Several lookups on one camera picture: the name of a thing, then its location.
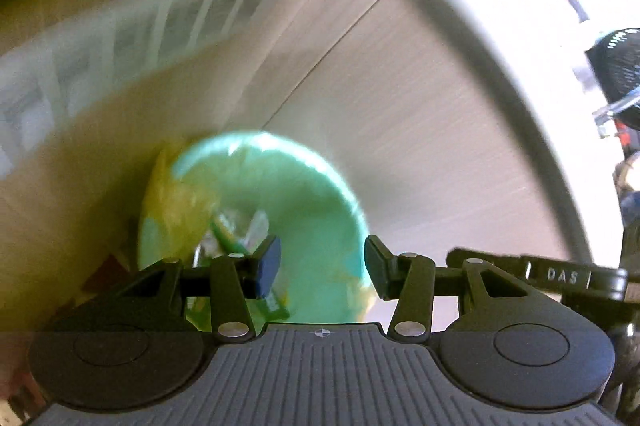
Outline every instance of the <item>trash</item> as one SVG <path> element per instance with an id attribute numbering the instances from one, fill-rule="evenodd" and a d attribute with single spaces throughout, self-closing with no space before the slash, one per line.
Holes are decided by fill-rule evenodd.
<path id="1" fill-rule="evenodd" d="M 225 252 L 220 248 L 220 244 L 213 236 L 213 231 L 207 229 L 207 232 L 202 237 L 202 240 L 196 247 L 193 254 L 193 267 L 201 267 L 204 265 L 205 258 L 214 259 L 218 256 L 222 256 Z"/>
<path id="2" fill-rule="evenodd" d="M 154 204 L 145 204 L 153 212 L 143 214 L 141 268 L 165 255 L 191 265 L 196 246 L 198 261 L 207 263 L 203 241 L 213 237 L 217 244 L 211 250 L 249 254 L 267 233 L 276 234 L 282 261 L 272 292 L 247 302 L 257 330 L 266 321 L 363 319 L 374 298 L 364 265 L 366 221 L 351 190 L 324 159 L 268 133 L 220 135 L 171 156 L 171 162 L 168 154 L 159 157 L 163 163 L 154 168 L 145 197 Z M 150 193 L 153 189 L 163 196 Z M 166 202 L 174 206 L 156 207 Z M 191 215 L 193 225 L 186 229 Z M 206 235 L 208 227 L 212 236 Z M 159 245 L 159 239 L 168 243 Z M 196 301 L 188 312 L 204 330 L 208 307 Z"/>

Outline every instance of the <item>green bowl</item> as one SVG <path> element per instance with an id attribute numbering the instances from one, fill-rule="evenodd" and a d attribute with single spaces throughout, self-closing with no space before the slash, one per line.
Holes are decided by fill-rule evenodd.
<path id="1" fill-rule="evenodd" d="M 171 173 L 183 184 L 212 190 L 222 209 L 266 212 L 270 234 L 282 242 L 274 291 L 289 317 L 278 321 L 362 320 L 372 297 L 364 265 L 366 220 L 345 181 L 320 155 L 268 133 L 229 133 L 192 145 L 175 160 Z M 159 240 L 162 222 L 144 218 L 141 268 L 160 259 Z M 188 318 L 206 329 L 209 306 L 200 306 L 188 311 Z M 254 301 L 249 306 L 260 329 L 264 314 Z"/>

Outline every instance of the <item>black fan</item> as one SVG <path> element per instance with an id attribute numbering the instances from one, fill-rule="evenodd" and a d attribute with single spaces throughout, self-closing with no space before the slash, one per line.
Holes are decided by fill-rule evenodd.
<path id="1" fill-rule="evenodd" d="M 640 28 L 624 28 L 608 34 L 587 51 L 587 57 L 609 103 L 621 100 L 640 86 Z M 639 104 L 616 117 L 640 130 Z"/>

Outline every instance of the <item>ribbed gray surface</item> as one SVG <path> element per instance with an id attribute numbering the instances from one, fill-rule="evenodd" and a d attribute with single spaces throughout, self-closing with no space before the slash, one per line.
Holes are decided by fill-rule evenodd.
<path id="1" fill-rule="evenodd" d="M 315 334 L 319 329 L 331 333 Z M 494 408 L 440 372 L 429 351 L 386 339 L 375 325 L 270 325 L 260 340 L 220 348 L 180 395 L 100 415 L 50 407 L 34 426 L 204 425 L 609 426 L 595 405 L 553 414 Z"/>

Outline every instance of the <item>yellow plastic bag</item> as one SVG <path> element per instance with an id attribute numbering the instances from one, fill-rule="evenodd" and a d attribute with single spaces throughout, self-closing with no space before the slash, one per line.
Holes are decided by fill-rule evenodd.
<path id="1" fill-rule="evenodd" d="M 193 250 L 209 228 L 219 204 L 212 189 L 186 184 L 171 174 L 171 164 L 184 145 L 162 149 L 154 165 L 145 198 L 139 240 L 140 265 L 150 265 L 159 258 L 177 257 L 187 265 Z"/>

